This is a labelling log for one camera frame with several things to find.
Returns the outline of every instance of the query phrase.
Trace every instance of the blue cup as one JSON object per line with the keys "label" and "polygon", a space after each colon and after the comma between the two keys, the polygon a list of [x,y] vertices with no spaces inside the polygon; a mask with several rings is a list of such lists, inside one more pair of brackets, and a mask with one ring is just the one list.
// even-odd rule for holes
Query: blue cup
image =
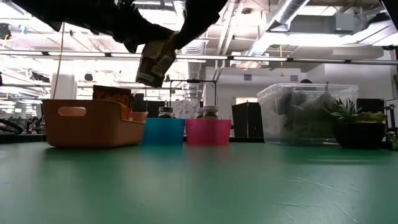
{"label": "blue cup", "polygon": [[145,122],[143,145],[178,145],[183,143],[184,119],[148,118]]}

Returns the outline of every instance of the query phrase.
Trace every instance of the pink cup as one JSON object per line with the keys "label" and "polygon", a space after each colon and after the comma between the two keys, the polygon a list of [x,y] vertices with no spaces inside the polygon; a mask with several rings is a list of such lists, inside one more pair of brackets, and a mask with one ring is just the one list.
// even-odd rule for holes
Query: pink cup
{"label": "pink cup", "polygon": [[185,131],[189,146],[228,146],[231,120],[188,119]]}

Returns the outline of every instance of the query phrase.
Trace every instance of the green tabletop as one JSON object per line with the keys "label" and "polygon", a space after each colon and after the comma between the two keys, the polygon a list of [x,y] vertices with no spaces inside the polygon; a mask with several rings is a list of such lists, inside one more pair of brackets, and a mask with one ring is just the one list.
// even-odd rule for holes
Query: green tabletop
{"label": "green tabletop", "polygon": [[0,223],[398,223],[398,154],[233,143],[0,146]]}

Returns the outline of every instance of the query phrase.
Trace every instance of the table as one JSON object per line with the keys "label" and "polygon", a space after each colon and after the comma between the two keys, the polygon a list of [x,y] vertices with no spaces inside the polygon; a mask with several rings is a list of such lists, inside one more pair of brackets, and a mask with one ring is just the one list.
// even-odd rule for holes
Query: table
{"label": "table", "polygon": [[398,223],[398,154],[227,148],[0,146],[0,223]]}

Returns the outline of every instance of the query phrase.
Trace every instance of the box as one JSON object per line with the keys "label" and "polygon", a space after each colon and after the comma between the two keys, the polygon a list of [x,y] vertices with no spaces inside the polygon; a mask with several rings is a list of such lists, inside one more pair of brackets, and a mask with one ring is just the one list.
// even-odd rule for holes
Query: box
{"label": "box", "polygon": [[358,97],[356,85],[271,85],[257,94],[265,142],[307,145],[335,142],[330,115],[323,107],[334,99]]}

